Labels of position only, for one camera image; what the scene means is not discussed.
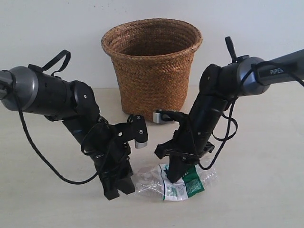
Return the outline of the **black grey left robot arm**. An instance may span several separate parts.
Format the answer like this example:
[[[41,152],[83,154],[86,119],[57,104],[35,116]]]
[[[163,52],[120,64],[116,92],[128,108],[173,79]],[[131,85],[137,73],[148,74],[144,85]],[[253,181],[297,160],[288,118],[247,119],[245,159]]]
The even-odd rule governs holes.
[[[18,66],[0,73],[0,100],[11,111],[40,114],[61,121],[95,166],[107,199],[135,191],[129,162],[131,148],[118,137],[117,125],[100,114],[90,86],[49,76],[32,66]]]

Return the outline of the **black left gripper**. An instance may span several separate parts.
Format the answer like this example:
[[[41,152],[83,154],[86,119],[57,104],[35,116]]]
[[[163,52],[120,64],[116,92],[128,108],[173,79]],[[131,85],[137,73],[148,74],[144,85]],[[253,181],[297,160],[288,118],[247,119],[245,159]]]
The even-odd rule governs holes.
[[[118,135],[121,132],[120,126],[128,126],[128,124],[96,123],[80,144],[81,152],[94,161],[104,196],[108,200],[118,198],[118,190],[126,195],[135,192],[131,178],[133,169],[129,161],[131,148],[128,141]]]

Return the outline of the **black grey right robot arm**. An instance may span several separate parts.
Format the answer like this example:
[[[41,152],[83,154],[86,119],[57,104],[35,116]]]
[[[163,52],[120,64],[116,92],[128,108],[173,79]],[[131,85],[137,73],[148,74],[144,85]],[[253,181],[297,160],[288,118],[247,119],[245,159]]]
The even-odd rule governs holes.
[[[172,139],[155,149],[158,158],[169,157],[169,181],[177,182],[214,149],[209,138],[220,117],[239,97],[260,95],[271,84],[302,83],[303,79],[303,50],[270,61],[245,55],[234,57],[227,66],[209,65],[201,76],[199,93],[188,114],[161,109],[153,113],[157,124],[173,121],[180,124]]]

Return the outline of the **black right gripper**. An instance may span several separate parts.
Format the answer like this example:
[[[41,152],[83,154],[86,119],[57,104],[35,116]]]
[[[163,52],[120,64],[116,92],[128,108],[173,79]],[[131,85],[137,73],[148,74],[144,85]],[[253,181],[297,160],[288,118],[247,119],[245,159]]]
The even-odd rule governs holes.
[[[172,139],[157,145],[154,151],[160,159],[171,155],[167,171],[167,178],[171,183],[176,183],[188,171],[190,159],[197,164],[198,159],[213,152],[215,148],[209,142],[215,128],[214,116],[208,114],[192,119],[187,115],[179,124]]]

